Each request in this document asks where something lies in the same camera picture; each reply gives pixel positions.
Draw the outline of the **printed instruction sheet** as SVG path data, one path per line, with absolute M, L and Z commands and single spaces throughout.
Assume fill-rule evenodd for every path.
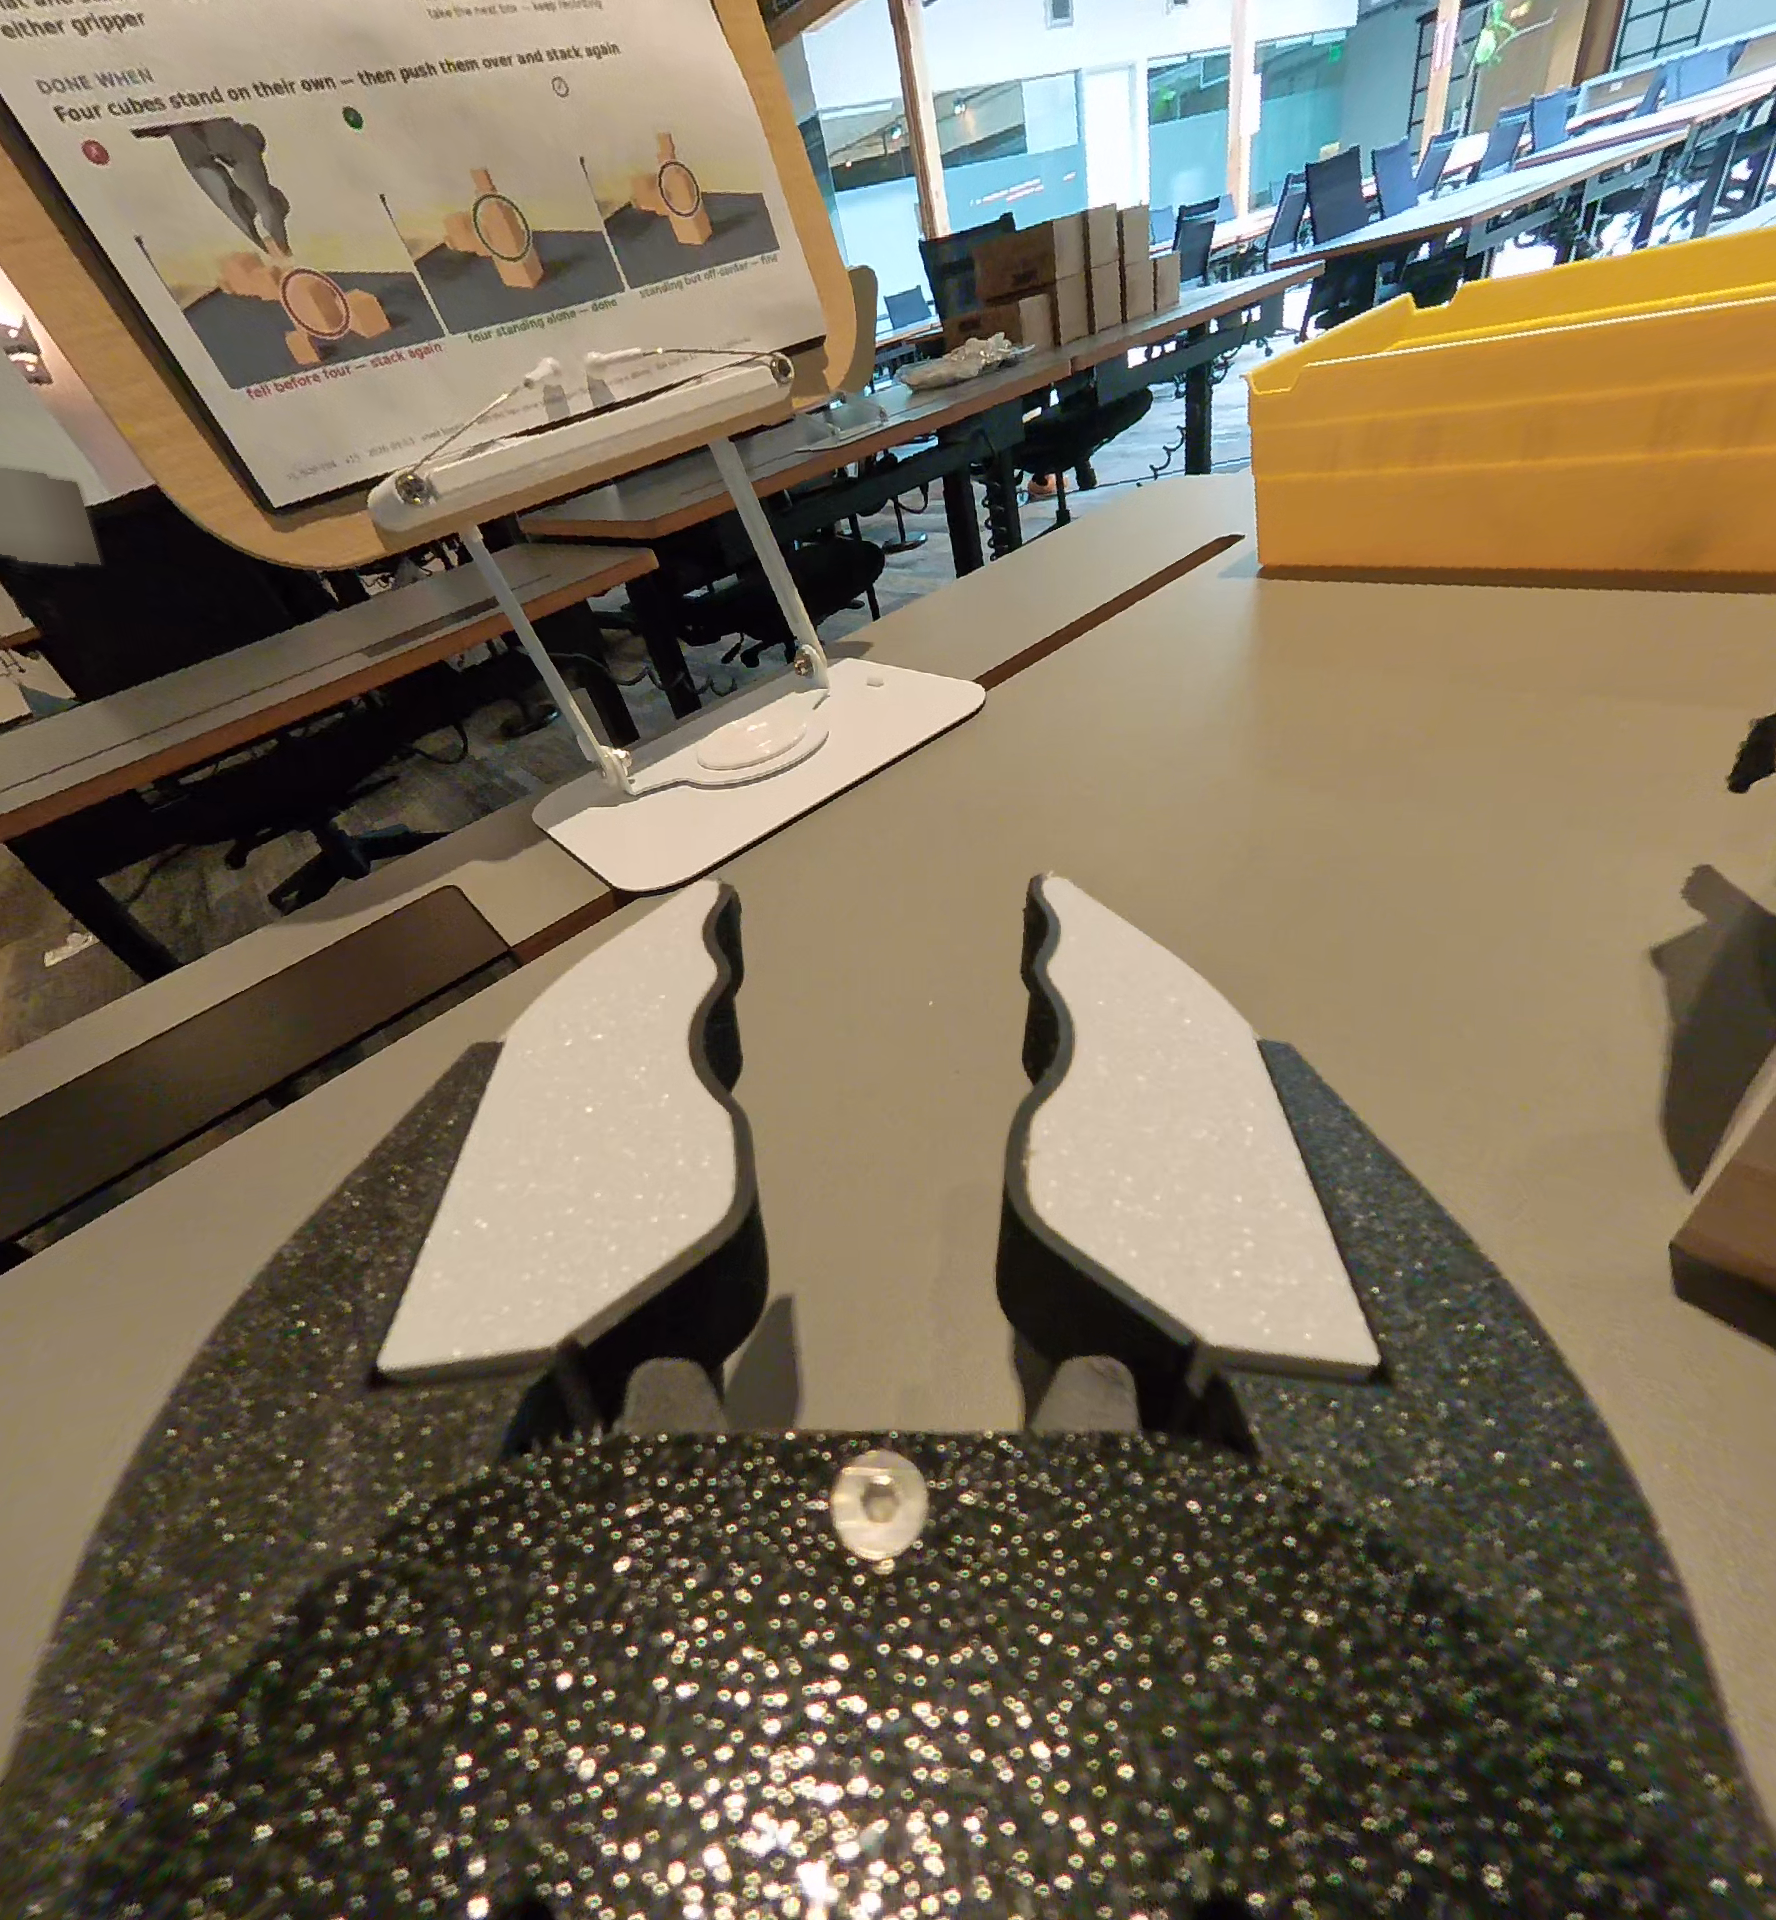
M 440 445 L 542 355 L 827 336 L 714 3 L 0 1 L 0 113 L 258 502 Z

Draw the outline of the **yellow plastic bin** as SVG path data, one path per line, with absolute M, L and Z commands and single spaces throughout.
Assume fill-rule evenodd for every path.
M 1422 336 L 1448 316 L 1254 376 L 1262 569 L 1776 585 L 1776 295 Z
M 1776 222 L 1470 282 L 1424 319 L 1445 334 L 1504 331 L 1641 311 L 1667 301 L 1726 301 L 1776 290 Z

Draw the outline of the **wooden display board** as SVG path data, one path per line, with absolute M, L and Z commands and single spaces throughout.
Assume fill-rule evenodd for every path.
M 857 344 L 857 319 L 846 273 L 803 155 L 779 64 L 757 3 L 714 3 L 729 30 L 734 58 L 754 87 L 757 108 L 778 158 L 785 204 L 803 239 L 809 273 L 824 304 L 827 336 L 809 346 L 779 349 L 794 371 L 792 412 L 827 395 L 831 375 Z M 263 508 L 226 459 L 217 431 L 191 406 L 146 327 L 137 321 L 124 292 L 87 252 L 84 231 L 40 182 L 32 155 L 0 113 L 0 264 L 29 301 L 36 324 L 52 336 L 99 412 L 146 471 L 149 479 L 190 520 L 249 552 L 290 566 L 355 566 L 435 537 L 409 537 L 404 545 L 378 537 L 368 513 L 376 481 L 348 488 L 299 509 Z M 490 427 L 530 433 L 556 416 L 514 427 L 509 412 Z M 536 503 L 492 503 L 482 520 L 516 516 L 588 485 L 651 467 L 699 445 L 662 439 L 641 465 L 594 479 L 546 481 Z

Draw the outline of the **crumpled white plastic wrap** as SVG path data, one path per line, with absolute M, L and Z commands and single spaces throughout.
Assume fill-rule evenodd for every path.
M 1012 341 L 1003 331 L 995 331 L 963 339 L 941 355 L 910 360 L 897 371 L 895 378 L 913 393 L 943 393 L 1015 367 L 1035 349 Z

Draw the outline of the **row of cardboard boxes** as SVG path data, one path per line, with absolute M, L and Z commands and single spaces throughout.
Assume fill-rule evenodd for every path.
M 970 302 L 948 324 L 952 341 L 1046 349 L 1176 307 L 1184 273 L 1175 250 L 1153 248 L 1146 204 L 1097 204 L 972 238 L 967 279 Z

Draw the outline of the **white folding board stand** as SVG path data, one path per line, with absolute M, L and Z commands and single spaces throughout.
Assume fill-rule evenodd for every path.
M 394 545 L 438 534 L 464 542 L 591 766 L 533 804 L 536 826 L 612 891 L 658 895 L 960 726 L 985 694 L 970 679 L 828 659 L 823 648 L 731 436 L 789 410 L 794 371 L 784 351 L 623 348 L 586 353 L 582 371 L 584 412 L 530 433 L 490 427 L 498 414 L 563 382 L 560 364 L 543 355 L 376 481 L 368 513 Z M 662 439 L 707 447 L 797 648 L 785 682 L 761 683 L 717 719 L 686 723 L 629 756 L 598 737 L 586 706 L 553 665 L 502 562 L 485 546 L 480 516 L 497 503 L 536 503 L 546 481 L 623 472 Z

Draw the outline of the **long brown-edged office table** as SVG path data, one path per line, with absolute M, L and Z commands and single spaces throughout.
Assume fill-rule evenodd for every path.
M 482 569 L 468 562 L 2 732 L 0 845 L 512 627 Z
M 933 393 L 895 387 L 885 419 L 843 441 L 808 436 L 805 418 L 761 427 L 741 445 L 742 463 L 781 540 L 860 521 L 892 502 L 937 488 L 955 569 L 974 569 L 1021 540 L 1017 472 L 1028 416 L 1054 391 L 1112 404 L 1156 380 L 1182 376 L 1188 395 L 1186 471 L 1209 471 L 1211 363 L 1238 344 L 1240 321 L 1305 284 L 1316 262 L 1214 282 L 1137 324 L 1122 324 Z

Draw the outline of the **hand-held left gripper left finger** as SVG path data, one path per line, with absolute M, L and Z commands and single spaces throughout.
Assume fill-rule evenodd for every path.
M 717 1373 L 765 1308 L 750 1124 L 734 1101 L 741 903 L 697 881 L 509 1027 L 375 1367 L 494 1378 L 580 1348 Z

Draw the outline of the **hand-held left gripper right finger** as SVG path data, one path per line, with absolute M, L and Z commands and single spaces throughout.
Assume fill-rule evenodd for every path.
M 1038 1375 L 1111 1360 L 1143 1419 L 1226 1369 L 1375 1380 L 1376 1337 L 1234 1003 L 1055 874 L 1026 885 L 1021 979 L 997 1300 Z

